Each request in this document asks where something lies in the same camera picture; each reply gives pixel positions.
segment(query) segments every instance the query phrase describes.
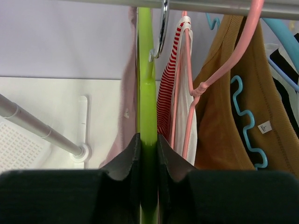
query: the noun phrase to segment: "horizontal metal bar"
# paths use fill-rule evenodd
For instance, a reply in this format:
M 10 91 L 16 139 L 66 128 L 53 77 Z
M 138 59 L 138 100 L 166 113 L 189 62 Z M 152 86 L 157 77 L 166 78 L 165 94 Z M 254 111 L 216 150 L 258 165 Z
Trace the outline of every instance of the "horizontal metal bar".
M 160 8 L 161 0 L 67 0 L 134 7 Z M 251 0 L 171 0 L 170 9 L 247 15 Z M 299 0 L 265 0 L 261 17 L 299 20 Z

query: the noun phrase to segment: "wall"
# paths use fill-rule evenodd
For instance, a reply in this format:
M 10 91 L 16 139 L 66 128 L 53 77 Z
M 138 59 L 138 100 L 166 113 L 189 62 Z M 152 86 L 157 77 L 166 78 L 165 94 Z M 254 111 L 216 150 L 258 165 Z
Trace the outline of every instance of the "wall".
M 196 77 L 216 29 L 209 29 L 204 13 L 188 15 Z M 168 61 L 180 17 L 181 11 L 171 11 L 165 48 L 156 63 L 157 79 Z M 159 20 L 160 10 L 154 9 L 155 39 Z M 262 26 L 265 42 L 278 43 L 263 22 Z M 121 79 L 130 42 L 128 7 L 54 0 L 0 1 L 0 76 Z

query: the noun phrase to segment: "brown fabric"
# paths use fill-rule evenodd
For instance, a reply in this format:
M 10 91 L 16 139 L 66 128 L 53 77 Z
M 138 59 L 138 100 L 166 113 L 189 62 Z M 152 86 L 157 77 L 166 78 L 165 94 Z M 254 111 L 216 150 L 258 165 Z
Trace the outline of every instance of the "brown fabric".
M 223 17 L 206 62 L 193 83 L 195 88 L 228 60 L 244 20 L 242 16 Z M 239 107 L 241 111 L 251 110 L 256 121 L 255 126 L 248 130 L 252 147 L 264 150 L 268 169 L 288 171 L 299 176 L 299 140 L 272 80 L 260 24 L 240 62 L 211 85 L 197 105 L 195 166 L 200 169 L 254 169 L 253 163 L 262 162 L 258 153 L 250 154 L 251 162 L 240 137 L 243 127 L 249 124 L 249 117 L 232 113 L 234 105 L 231 104 L 231 96 L 237 84 L 232 85 L 234 90 L 231 91 L 230 80 L 235 75 L 243 81 L 243 91 L 237 98 Z M 257 125 L 266 121 L 270 121 L 272 130 L 262 134 Z

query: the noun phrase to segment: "blue plastic hanger arm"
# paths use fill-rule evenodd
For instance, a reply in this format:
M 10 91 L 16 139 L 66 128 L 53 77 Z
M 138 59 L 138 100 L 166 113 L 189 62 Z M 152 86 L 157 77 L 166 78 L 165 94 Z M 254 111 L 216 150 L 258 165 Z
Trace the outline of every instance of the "blue plastic hanger arm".
M 244 135 L 244 138 L 245 138 L 245 142 L 246 142 L 246 146 L 248 148 L 249 151 L 251 152 L 254 152 L 254 153 L 259 153 L 263 159 L 263 163 L 256 163 L 254 164 L 254 167 L 256 168 L 256 170 L 258 170 L 259 168 L 266 168 L 268 166 L 268 159 L 267 159 L 267 156 L 265 154 L 265 152 L 261 149 L 261 148 L 252 148 L 251 147 L 251 144 L 250 144 L 250 141 L 249 141 L 249 137 L 247 135 L 247 131 L 251 128 L 254 127 L 255 125 L 255 120 L 254 120 L 254 116 L 252 114 L 252 112 L 250 110 L 244 110 L 241 112 L 240 110 L 240 107 L 238 105 L 238 101 L 237 101 L 237 96 L 242 92 L 243 90 L 243 82 L 242 82 L 242 79 L 240 76 L 234 76 L 230 83 L 232 84 L 234 81 L 238 81 L 239 83 L 239 88 L 238 90 L 233 94 L 233 102 L 234 102 L 234 105 L 235 105 L 235 109 L 238 113 L 239 116 L 244 116 L 244 115 L 248 115 L 249 118 L 250 118 L 250 124 L 249 125 L 246 125 L 244 128 L 243 128 L 243 135 Z
M 297 72 L 299 72 L 299 43 L 289 28 L 279 19 L 263 18 L 279 41 L 282 43 Z
M 218 17 L 216 17 L 215 19 L 213 19 L 213 21 L 211 21 L 211 17 L 209 13 L 206 13 L 206 20 L 207 23 L 210 27 L 210 30 L 213 30 L 215 28 L 215 25 L 217 24 L 217 30 L 219 29 L 220 26 L 220 19 Z
M 293 82 L 269 57 L 268 63 L 271 67 L 296 91 L 299 92 L 299 86 Z

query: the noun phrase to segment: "silver hook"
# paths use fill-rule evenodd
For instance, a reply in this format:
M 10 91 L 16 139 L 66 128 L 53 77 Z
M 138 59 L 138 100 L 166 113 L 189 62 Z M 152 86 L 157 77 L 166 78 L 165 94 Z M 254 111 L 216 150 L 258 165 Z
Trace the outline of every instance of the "silver hook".
M 165 43 L 166 32 L 167 32 L 167 24 L 168 24 L 168 17 L 169 17 L 169 0 L 163 0 L 162 4 L 162 14 L 161 14 L 161 27 L 160 27 L 160 35 L 159 35 L 159 42 L 156 49 L 152 49 L 149 52 L 149 61 L 152 62 L 154 58 L 159 58 Z

